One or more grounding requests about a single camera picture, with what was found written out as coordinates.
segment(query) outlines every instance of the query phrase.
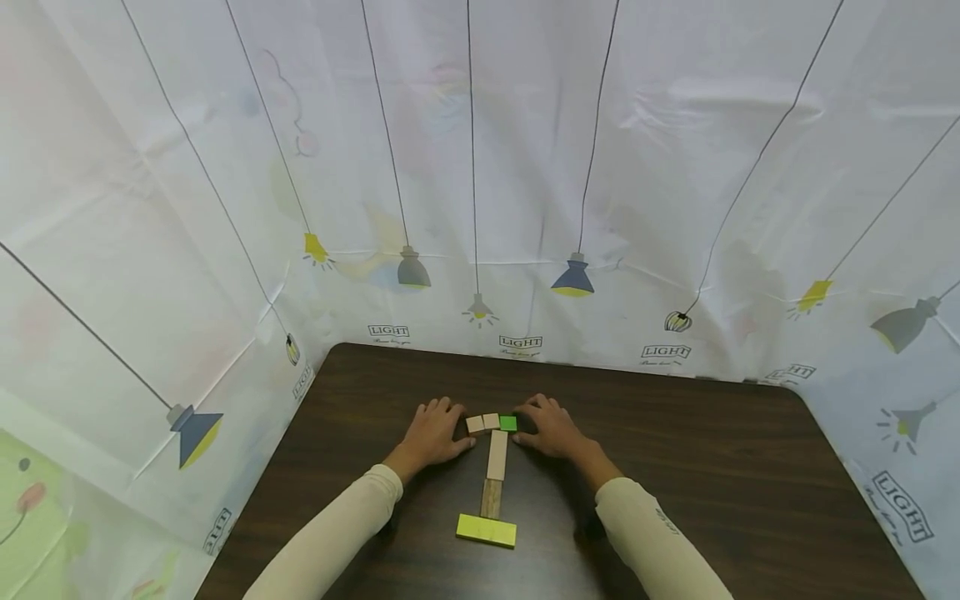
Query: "wooden table surface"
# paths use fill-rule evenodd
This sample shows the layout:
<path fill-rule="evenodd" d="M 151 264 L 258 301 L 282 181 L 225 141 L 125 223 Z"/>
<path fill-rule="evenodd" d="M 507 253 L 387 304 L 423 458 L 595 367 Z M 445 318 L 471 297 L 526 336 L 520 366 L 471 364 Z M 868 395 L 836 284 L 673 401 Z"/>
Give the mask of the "wooden table surface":
<path fill-rule="evenodd" d="M 242 597 L 390 452 L 419 403 L 446 395 L 505 413 L 535 392 L 658 497 L 736 600 L 922 600 L 787 390 L 356 345 L 329 353 L 198 597 Z M 605 540 L 574 541 L 582 484 L 513 444 L 500 518 L 517 525 L 516 549 L 456 539 L 458 514 L 479 512 L 489 443 L 416 479 L 393 537 L 368 543 L 324 600 L 646 598 Z"/>

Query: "white curtain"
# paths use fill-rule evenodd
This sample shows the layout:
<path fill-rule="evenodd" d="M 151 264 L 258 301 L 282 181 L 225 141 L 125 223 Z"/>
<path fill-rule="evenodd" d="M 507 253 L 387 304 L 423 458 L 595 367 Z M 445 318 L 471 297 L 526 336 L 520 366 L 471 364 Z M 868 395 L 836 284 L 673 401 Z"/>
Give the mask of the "white curtain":
<path fill-rule="evenodd" d="M 342 341 L 790 387 L 950 597 L 958 20 L 3 3 L 0 597 L 190 597 Z"/>

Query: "hand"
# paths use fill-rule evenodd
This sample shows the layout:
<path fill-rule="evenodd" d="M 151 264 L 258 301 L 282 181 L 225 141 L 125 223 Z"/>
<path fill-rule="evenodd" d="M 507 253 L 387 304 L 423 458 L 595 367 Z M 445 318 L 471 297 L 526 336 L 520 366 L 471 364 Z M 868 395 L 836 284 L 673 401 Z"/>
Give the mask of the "hand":
<path fill-rule="evenodd" d="M 573 455 L 589 443 L 589 439 L 580 433 L 570 414 L 554 398 L 537 394 L 514 409 L 530 417 L 537 425 L 538 433 L 517 433 L 514 442 L 539 450 L 555 458 L 572 458 Z"/>
<path fill-rule="evenodd" d="M 391 468 L 406 485 L 414 475 L 428 465 L 438 465 L 460 456 L 476 445 L 473 438 L 453 441 L 453 428 L 466 412 L 463 404 L 450 405 L 444 396 L 421 404 L 414 420 L 407 428 L 403 441 L 390 453 L 383 464 Z"/>
<path fill-rule="evenodd" d="M 535 448 L 547 456 L 569 459 L 583 474 L 593 493 L 611 479 L 623 477 L 600 444 L 580 433 L 570 414 L 557 400 L 537 394 L 515 410 L 529 416 L 538 433 L 517 433 L 514 442 Z"/>

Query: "white sleeve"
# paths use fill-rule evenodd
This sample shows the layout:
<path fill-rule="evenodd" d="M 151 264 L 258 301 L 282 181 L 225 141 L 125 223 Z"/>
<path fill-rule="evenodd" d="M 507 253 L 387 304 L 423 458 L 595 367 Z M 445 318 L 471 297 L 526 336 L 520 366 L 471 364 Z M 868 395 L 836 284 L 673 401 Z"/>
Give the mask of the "white sleeve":
<path fill-rule="evenodd" d="M 636 481 L 608 481 L 596 503 L 613 549 L 650 600 L 732 600 L 704 557 Z"/>
<path fill-rule="evenodd" d="M 375 465 L 283 546 L 244 600 L 317 600 L 390 520 L 402 495 L 396 473 Z"/>

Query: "cartoon frog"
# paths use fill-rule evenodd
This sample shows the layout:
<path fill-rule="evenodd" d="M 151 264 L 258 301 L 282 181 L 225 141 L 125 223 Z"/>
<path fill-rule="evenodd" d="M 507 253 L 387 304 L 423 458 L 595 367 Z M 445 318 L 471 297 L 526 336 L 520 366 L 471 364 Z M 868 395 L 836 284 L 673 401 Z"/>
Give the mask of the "cartoon frog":
<path fill-rule="evenodd" d="M 0 598 L 73 600 L 68 566 L 86 546 L 86 527 L 60 505 L 65 475 L 0 430 Z"/>

